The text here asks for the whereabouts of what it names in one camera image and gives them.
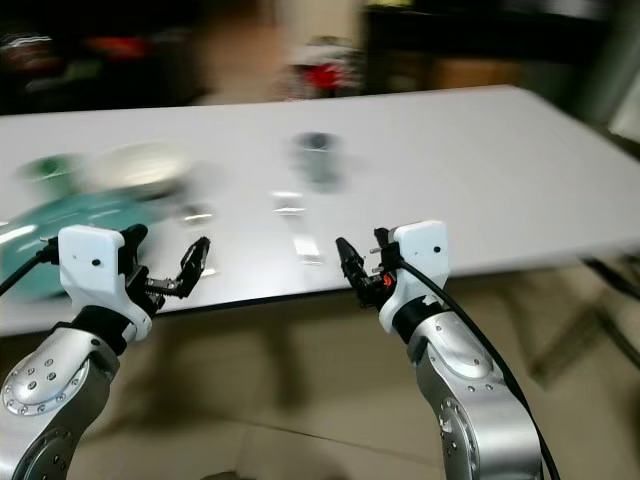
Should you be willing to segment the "long silver cutlery piece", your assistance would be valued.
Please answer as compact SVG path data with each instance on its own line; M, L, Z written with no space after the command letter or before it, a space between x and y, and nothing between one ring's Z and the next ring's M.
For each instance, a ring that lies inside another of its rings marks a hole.
M323 255L317 247L314 234L307 228L305 220L306 207L303 206L302 195L296 192L276 191L271 193L274 212L285 223L291 233L294 252L300 257L303 265L323 264Z

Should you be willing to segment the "teal plate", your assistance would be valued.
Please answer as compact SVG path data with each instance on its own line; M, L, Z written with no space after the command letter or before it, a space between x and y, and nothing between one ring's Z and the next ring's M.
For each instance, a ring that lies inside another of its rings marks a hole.
M9 278L23 262L31 259L47 238L73 225L123 230L134 224L152 227L157 214L138 200L113 192L81 193L58 198L33 207L3 225L0 233L1 274ZM5 293L15 300L36 301L64 296L58 268L50 264L35 266Z

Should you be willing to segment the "dark cabinet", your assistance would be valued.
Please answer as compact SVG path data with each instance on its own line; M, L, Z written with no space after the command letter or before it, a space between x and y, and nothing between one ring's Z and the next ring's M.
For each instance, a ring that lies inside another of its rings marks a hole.
M445 58L552 64L543 93L554 102L576 99L599 63L620 13L604 0L598 18L504 8L502 0L425 0L428 8L367 4L362 9L365 95L392 92L393 52L417 52L417 67Z

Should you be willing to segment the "green cup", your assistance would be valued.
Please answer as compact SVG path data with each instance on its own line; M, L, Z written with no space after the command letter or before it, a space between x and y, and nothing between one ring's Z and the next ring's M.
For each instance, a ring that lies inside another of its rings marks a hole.
M20 177L40 189L50 200L81 195L78 154L55 154L40 157L20 168Z

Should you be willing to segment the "grey cup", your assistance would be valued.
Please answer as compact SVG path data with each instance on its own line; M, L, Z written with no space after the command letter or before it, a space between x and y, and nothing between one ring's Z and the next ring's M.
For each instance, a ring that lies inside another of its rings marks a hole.
M317 192L340 187L338 137L332 133L307 132L293 138L296 168Z

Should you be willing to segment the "white bowl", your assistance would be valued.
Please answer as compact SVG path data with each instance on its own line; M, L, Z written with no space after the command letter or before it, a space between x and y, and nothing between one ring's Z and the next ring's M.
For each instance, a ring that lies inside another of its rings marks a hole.
M92 157L90 183L100 189L119 189L128 195L155 198L173 195L195 160L169 142L128 143Z

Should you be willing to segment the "short silver cutlery piece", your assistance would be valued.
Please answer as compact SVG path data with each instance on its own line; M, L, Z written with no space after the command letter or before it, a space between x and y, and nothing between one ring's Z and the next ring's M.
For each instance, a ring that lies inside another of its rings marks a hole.
M180 221L188 228L201 227L215 219L214 211L200 204L180 204L177 212Z

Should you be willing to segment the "red and white object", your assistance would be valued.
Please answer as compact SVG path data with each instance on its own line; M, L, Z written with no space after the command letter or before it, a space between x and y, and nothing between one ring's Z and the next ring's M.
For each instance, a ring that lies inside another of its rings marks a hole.
M340 99L360 95L365 51L338 37L316 37L289 52L282 83L283 99Z

